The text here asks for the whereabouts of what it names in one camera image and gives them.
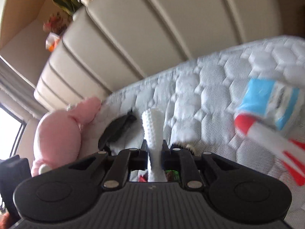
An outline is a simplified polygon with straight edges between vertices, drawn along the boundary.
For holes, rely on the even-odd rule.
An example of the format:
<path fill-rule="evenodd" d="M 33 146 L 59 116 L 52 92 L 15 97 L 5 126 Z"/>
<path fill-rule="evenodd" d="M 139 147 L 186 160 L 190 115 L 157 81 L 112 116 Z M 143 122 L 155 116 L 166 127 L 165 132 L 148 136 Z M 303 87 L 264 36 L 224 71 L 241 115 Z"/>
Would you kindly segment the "colourful crocheted doll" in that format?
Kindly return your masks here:
<path fill-rule="evenodd" d="M 195 155 L 196 149 L 193 145 L 191 144 L 172 144 L 170 150 L 174 148 L 180 148 L 180 149 L 186 149 L 191 153 L 191 155 Z M 173 182 L 173 181 L 179 181 L 179 173 L 175 170 L 168 170 L 165 171 L 165 176 L 167 181 Z M 138 182 L 148 182 L 148 171 L 146 171 L 144 174 L 138 174 L 137 177 Z"/>

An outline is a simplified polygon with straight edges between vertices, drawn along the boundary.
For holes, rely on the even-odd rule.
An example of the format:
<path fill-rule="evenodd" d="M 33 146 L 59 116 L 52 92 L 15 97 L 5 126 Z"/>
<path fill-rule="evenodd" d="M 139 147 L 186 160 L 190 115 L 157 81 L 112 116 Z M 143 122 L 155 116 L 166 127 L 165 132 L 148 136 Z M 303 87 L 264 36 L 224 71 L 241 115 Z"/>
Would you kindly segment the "white embossed cleaning wipe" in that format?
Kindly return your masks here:
<path fill-rule="evenodd" d="M 144 139 L 148 147 L 148 182 L 167 182 L 162 169 L 164 116 L 159 109 L 148 109 L 142 114 Z"/>

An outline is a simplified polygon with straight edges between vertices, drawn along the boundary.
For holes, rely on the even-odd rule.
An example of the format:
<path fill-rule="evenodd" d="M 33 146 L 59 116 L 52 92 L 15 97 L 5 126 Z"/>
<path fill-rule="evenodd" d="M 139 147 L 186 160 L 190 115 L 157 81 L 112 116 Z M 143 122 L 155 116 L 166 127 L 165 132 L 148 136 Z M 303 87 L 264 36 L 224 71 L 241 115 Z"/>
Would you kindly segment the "red white toy rocket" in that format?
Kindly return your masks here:
<path fill-rule="evenodd" d="M 304 143 L 284 138 L 248 114 L 237 115 L 234 125 L 244 136 L 278 157 L 297 185 L 304 185 Z"/>

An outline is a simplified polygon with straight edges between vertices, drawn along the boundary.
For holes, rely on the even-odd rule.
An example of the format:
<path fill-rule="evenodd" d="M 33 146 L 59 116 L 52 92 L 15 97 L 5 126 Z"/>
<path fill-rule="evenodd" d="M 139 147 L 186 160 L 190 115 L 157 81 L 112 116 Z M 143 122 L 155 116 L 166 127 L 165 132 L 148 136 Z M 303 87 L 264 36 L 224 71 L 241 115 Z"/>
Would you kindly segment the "pink plush toy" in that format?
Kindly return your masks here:
<path fill-rule="evenodd" d="M 77 159 L 82 128 L 95 118 L 101 105 L 99 98 L 90 97 L 71 109 L 49 112 L 40 120 L 34 137 L 33 177 L 41 173 L 43 165 L 54 170 Z"/>

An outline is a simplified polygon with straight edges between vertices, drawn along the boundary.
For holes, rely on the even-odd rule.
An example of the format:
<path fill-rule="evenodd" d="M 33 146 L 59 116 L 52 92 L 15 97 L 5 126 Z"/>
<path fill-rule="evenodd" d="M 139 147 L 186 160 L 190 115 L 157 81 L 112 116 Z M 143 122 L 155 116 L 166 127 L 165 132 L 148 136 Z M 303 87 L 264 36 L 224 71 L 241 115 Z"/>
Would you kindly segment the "white quilted mattress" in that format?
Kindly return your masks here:
<path fill-rule="evenodd" d="M 182 63 L 112 93 L 83 131 L 80 157 L 95 153 L 108 124 L 133 111 L 137 121 L 115 143 L 113 154 L 141 146 L 141 115 L 149 108 L 164 114 L 161 125 L 168 144 L 190 143 L 197 154 L 209 151 L 284 182 L 292 192 L 285 218 L 304 228 L 304 187 L 281 161 L 235 131 L 233 121 L 247 83 L 273 79 L 304 88 L 304 39 L 281 36 L 229 48 Z"/>

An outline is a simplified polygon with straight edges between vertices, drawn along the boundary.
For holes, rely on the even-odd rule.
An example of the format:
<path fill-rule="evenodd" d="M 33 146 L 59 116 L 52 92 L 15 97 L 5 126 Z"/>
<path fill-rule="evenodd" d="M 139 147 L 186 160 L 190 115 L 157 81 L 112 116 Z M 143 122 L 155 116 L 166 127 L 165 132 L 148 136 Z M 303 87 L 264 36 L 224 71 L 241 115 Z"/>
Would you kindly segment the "blue white wipes package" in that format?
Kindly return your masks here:
<path fill-rule="evenodd" d="M 295 124 L 304 105 L 304 90 L 272 79 L 248 81 L 235 114 L 250 114 L 282 134 Z"/>

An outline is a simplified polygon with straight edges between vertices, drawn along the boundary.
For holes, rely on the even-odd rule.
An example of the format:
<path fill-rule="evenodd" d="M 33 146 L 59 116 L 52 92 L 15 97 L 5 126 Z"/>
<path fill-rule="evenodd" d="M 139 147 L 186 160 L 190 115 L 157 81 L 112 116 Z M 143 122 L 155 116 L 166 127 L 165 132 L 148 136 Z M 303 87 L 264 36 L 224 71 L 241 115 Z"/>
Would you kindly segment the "beige padded headboard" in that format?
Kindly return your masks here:
<path fill-rule="evenodd" d="M 278 36 L 277 0 L 93 0 L 34 91 L 47 110 L 110 93 L 187 60 Z"/>

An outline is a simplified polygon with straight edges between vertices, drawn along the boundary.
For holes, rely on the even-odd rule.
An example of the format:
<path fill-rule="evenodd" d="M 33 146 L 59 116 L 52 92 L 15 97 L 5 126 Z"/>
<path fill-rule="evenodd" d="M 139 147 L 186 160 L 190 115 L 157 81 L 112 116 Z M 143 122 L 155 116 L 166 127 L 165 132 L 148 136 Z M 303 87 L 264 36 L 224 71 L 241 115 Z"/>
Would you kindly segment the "orange tissue box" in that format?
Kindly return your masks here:
<path fill-rule="evenodd" d="M 60 40 L 61 40 L 61 36 L 55 33 L 49 33 L 49 35 L 46 38 L 46 49 L 49 52 L 53 52 Z"/>

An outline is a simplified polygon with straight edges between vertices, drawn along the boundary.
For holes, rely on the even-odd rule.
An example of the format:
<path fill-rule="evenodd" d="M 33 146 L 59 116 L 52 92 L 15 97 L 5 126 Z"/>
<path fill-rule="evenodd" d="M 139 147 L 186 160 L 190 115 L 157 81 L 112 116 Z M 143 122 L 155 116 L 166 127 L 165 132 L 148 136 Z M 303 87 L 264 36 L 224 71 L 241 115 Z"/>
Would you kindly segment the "pink flower bouquet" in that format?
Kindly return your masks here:
<path fill-rule="evenodd" d="M 55 33 L 60 35 L 67 29 L 67 27 L 67 23 L 58 12 L 49 17 L 48 21 L 43 24 L 42 29 L 45 33 Z"/>

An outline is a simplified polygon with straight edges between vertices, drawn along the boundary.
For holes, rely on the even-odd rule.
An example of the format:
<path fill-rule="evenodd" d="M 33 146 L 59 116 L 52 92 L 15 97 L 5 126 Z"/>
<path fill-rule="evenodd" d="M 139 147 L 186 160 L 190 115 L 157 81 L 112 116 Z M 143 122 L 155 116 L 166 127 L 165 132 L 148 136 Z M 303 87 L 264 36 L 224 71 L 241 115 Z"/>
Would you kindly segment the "green potted plant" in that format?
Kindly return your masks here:
<path fill-rule="evenodd" d="M 73 16 L 83 4 L 81 0 L 52 0 L 53 3 L 69 16 Z"/>

